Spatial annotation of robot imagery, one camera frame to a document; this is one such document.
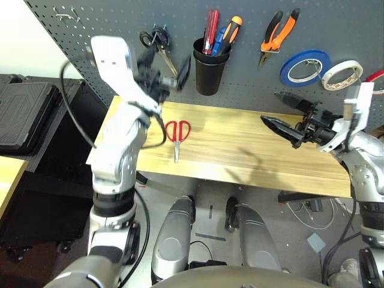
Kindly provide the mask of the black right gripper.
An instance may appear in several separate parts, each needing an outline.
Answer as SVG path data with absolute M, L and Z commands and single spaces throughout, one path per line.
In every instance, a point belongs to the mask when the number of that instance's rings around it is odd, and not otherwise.
M 310 102 L 291 92 L 275 92 L 274 96 L 283 104 L 304 113 L 302 121 L 296 124 L 295 129 L 278 118 L 265 115 L 260 117 L 270 130 L 292 142 L 294 148 L 307 142 L 323 146 L 333 139 L 336 132 L 332 127 L 336 120 L 342 118 L 341 115 L 322 108 L 319 101 Z

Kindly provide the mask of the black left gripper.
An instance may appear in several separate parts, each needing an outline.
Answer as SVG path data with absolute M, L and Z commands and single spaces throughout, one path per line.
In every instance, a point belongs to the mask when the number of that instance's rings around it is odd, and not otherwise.
M 158 70 L 152 70 L 156 54 L 155 49 L 146 49 L 137 60 L 137 84 L 146 95 L 156 103 L 163 103 L 171 90 L 181 91 L 190 75 L 191 56 L 186 57 L 178 73 L 177 81 L 172 77 L 163 77 Z

